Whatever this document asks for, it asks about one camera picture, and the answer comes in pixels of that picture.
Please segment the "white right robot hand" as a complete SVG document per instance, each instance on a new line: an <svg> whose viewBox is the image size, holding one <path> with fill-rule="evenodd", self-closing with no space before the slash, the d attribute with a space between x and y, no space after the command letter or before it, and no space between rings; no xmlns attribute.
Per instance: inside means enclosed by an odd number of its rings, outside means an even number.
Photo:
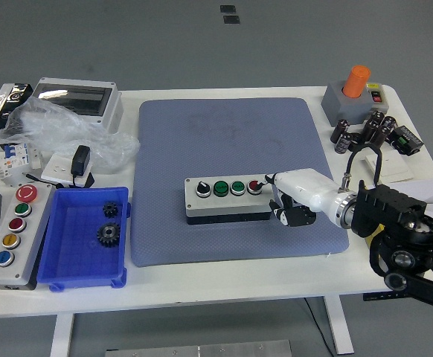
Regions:
<svg viewBox="0 0 433 357"><path fill-rule="evenodd" d="M258 185L265 184L272 184L278 189L281 201L285 194L314 213L323 212L332 223L342 227L339 206L344 198L332 179L308 168L265 175Z"/></svg>

